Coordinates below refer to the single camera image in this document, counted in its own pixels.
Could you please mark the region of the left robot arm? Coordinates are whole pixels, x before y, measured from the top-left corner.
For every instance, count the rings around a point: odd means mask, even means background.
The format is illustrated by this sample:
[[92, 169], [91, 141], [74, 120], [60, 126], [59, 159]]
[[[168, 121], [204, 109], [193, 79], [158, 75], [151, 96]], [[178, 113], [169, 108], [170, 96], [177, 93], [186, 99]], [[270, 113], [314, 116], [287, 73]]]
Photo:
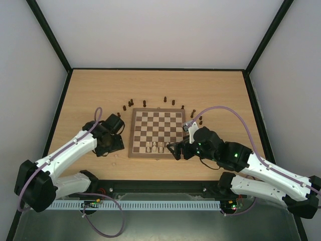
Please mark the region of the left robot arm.
[[121, 133], [125, 123], [119, 115], [106, 120], [96, 118], [87, 122], [77, 135], [55, 152], [31, 162], [24, 161], [19, 168], [14, 188], [19, 197], [18, 210], [24, 202], [36, 212], [47, 209], [54, 200], [74, 193], [88, 195], [98, 189], [98, 178], [87, 170], [61, 177], [75, 161], [88, 152], [97, 157], [123, 150]]

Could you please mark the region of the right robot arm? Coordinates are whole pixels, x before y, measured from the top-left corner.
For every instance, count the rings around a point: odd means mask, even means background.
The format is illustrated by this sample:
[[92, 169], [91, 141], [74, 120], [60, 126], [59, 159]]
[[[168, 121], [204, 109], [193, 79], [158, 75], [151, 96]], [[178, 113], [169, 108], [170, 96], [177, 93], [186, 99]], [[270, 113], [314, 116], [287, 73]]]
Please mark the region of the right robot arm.
[[182, 141], [167, 144], [176, 160], [197, 156], [224, 169], [218, 189], [223, 196], [248, 195], [269, 200], [305, 219], [319, 209], [320, 178], [286, 171], [236, 142], [225, 142], [207, 127], [189, 128]]

